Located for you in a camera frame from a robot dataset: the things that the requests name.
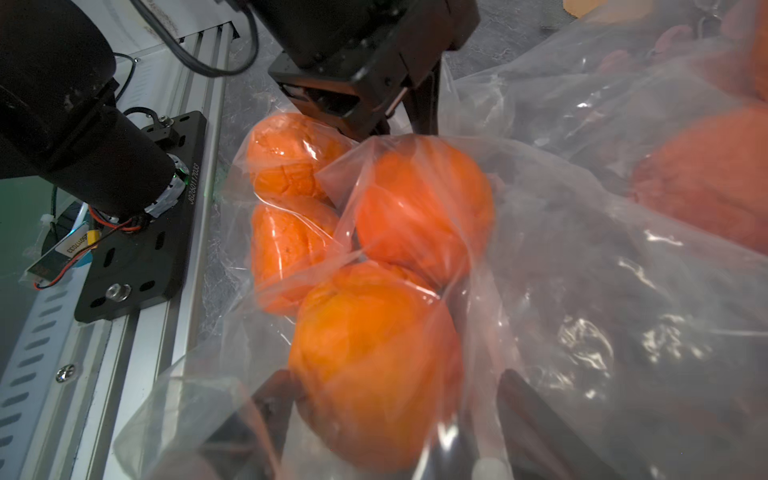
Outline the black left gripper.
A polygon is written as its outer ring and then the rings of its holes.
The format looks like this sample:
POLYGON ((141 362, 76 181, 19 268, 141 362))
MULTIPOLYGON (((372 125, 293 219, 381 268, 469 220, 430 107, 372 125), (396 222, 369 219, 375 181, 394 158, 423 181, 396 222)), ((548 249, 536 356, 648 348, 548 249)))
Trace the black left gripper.
POLYGON ((282 51, 268 73, 304 115, 362 141, 405 108, 417 135, 439 134, 443 55, 480 22, 474 0, 233 1, 282 51))

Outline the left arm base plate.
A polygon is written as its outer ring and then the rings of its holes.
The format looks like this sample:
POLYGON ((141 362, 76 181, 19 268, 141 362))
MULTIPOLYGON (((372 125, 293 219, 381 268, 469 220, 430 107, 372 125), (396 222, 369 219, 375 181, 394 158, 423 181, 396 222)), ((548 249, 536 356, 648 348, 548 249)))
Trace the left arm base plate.
POLYGON ((131 224, 99 243, 78 299, 80 323, 113 320, 171 300, 186 274, 192 224, 200 186, 208 122, 199 111, 173 119, 164 128, 143 131, 175 166, 175 203, 155 217, 136 216, 131 224))

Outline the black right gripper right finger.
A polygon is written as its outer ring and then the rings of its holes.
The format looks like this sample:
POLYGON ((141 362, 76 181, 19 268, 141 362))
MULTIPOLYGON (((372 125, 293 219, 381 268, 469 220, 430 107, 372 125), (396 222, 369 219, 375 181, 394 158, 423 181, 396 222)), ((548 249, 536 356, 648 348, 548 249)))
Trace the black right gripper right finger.
POLYGON ((516 371, 500 377, 496 404, 515 479, 619 479, 516 371))

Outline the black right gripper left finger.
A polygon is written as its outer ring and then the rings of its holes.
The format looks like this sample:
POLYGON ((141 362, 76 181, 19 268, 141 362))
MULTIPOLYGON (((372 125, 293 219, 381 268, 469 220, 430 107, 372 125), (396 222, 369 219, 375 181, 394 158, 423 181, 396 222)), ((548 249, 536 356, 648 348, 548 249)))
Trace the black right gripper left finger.
POLYGON ((192 452, 164 454, 155 477, 278 479, 296 400, 295 376, 286 369, 276 371, 192 452))

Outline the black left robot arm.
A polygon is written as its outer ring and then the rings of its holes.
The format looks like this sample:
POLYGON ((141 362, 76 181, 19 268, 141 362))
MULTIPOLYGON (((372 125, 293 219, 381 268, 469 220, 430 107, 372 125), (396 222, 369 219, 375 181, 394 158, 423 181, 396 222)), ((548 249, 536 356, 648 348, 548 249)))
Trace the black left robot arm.
MULTIPOLYGON (((473 1, 237 1, 281 46, 269 75, 305 115, 363 140, 404 106, 438 131, 442 56, 479 24, 473 1)), ((1 5, 1 174, 37 175, 117 218, 159 217, 193 172, 117 107, 115 55, 70 1, 1 5)))

